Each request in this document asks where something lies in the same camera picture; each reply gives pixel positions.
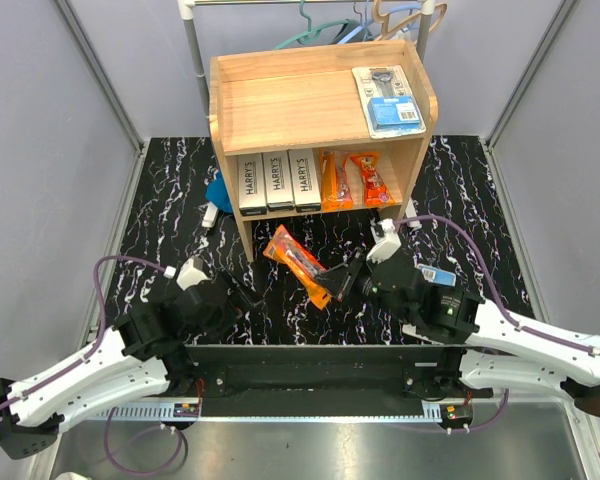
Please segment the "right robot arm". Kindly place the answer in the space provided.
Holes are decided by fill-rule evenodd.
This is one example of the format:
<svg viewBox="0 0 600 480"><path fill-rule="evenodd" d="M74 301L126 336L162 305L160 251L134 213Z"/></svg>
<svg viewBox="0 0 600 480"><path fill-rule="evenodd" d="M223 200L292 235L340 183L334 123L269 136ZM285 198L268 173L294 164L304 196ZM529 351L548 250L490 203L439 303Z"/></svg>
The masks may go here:
<svg viewBox="0 0 600 480"><path fill-rule="evenodd" d="M356 253L315 281L339 300L356 296L389 311L407 335L463 347L456 362L434 371L443 395L467 387L537 389L600 418L600 335L512 313L451 284L433 267L412 265L401 253L380 262Z"/></svg>

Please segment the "blue razor blister pack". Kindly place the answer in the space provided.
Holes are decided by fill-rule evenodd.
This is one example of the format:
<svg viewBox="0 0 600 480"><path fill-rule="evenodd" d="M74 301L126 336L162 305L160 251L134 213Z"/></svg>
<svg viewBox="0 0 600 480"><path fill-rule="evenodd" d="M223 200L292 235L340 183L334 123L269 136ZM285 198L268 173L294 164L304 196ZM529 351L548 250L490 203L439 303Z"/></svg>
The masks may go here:
<svg viewBox="0 0 600 480"><path fill-rule="evenodd" d="M430 283L448 287L456 285L456 275L450 271L424 264L417 264L416 268L423 274L425 280ZM429 340L426 336L417 334L415 326L403 324L401 331L405 335L432 343L432 340Z"/></svg>

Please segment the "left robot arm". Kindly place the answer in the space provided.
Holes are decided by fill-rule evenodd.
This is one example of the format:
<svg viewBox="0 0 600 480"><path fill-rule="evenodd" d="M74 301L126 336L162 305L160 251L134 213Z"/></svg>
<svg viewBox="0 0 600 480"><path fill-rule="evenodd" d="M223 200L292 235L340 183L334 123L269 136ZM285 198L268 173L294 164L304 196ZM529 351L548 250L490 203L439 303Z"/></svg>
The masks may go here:
<svg viewBox="0 0 600 480"><path fill-rule="evenodd" d="M92 343L44 372L0 378L0 447L13 460L38 454L96 414L149 396L183 396L199 380L188 353L198 334L221 337L261 301L226 271L140 302Z"/></svg>

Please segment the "orange candy bag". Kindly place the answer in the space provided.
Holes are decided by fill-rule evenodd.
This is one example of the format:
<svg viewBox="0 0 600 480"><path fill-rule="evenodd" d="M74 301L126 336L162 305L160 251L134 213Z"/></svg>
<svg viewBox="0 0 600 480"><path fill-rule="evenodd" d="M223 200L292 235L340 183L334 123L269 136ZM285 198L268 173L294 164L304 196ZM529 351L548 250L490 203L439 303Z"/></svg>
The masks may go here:
<svg viewBox="0 0 600 480"><path fill-rule="evenodd" d="M299 244L284 225L279 225L263 252L264 256L285 264L305 287L311 303L324 309L331 295L321 286L317 277L326 272L318 260Z"/></svg>
<svg viewBox="0 0 600 480"><path fill-rule="evenodd" d="M367 207L385 207L395 204L389 188L380 175L377 164L378 152L362 152L350 155L350 160L358 168L363 183L363 200Z"/></svg>
<svg viewBox="0 0 600 480"><path fill-rule="evenodd" d="M347 154L342 151L322 150L321 202L322 210L348 210L354 205L346 172Z"/></svg>

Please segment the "white Harry's box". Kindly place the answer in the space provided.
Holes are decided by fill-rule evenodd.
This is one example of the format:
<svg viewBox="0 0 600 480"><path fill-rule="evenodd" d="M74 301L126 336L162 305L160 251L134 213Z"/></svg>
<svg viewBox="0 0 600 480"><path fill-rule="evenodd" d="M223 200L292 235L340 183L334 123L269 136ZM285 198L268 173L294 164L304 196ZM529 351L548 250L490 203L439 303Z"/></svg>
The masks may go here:
<svg viewBox="0 0 600 480"><path fill-rule="evenodd" d="M313 150L289 150L288 158L296 211L299 213L320 211L320 183Z"/></svg>
<svg viewBox="0 0 600 480"><path fill-rule="evenodd" d="M262 157L268 209L293 210L295 204L288 153L286 151L265 152Z"/></svg>
<svg viewBox="0 0 600 480"><path fill-rule="evenodd" d="M238 157L238 202L243 216L267 213L266 186L261 153Z"/></svg>

